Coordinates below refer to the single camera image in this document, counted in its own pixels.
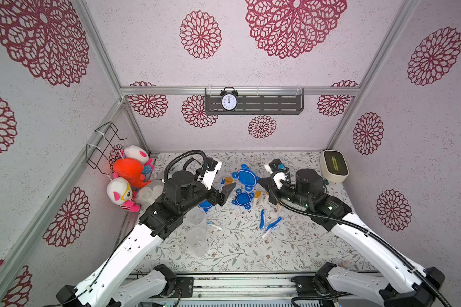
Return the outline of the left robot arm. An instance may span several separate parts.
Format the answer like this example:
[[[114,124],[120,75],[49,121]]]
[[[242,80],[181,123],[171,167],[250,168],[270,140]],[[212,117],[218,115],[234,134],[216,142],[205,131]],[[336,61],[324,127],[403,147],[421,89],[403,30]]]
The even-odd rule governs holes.
[[[187,212],[209,202],[223,206],[235,184],[212,186],[213,174],[202,182],[189,171],[177,171],[164,181],[162,194],[108,259],[76,286],[65,285],[57,294],[59,306],[135,306],[154,295],[170,295],[177,276],[159,265],[147,276],[126,284],[131,271],[184,220]]]

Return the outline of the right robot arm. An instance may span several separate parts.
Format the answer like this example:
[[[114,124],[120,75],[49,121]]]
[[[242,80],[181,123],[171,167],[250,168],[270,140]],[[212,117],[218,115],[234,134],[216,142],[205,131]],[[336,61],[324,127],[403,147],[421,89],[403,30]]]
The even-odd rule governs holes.
[[[301,290],[292,299],[333,301],[354,295],[379,306],[431,306],[439,300],[449,301],[441,292],[445,276],[436,267],[425,268],[410,260],[372,231],[352,208],[327,193],[321,176],[312,169],[301,169],[291,183],[284,166],[270,170],[270,176],[259,179],[273,204],[311,218],[326,231],[347,242],[380,273],[368,276],[351,272],[327,262],[310,281],[310,290]]]

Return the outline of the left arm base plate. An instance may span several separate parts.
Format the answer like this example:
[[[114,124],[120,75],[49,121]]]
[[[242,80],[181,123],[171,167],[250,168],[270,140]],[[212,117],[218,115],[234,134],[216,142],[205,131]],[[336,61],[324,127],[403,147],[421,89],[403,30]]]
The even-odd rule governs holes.
[[[169,281],[161,294],[154,298],[192,298],[194,288],[194,277],[177,277]]]

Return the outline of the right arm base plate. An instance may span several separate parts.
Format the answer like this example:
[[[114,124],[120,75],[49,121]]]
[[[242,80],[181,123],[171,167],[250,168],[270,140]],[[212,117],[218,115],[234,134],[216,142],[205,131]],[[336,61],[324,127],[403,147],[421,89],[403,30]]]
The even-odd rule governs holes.
[[[295,284],[299,297],[322,297],[331,294],[327,280],[320,275],[298,275],[291,281]]]

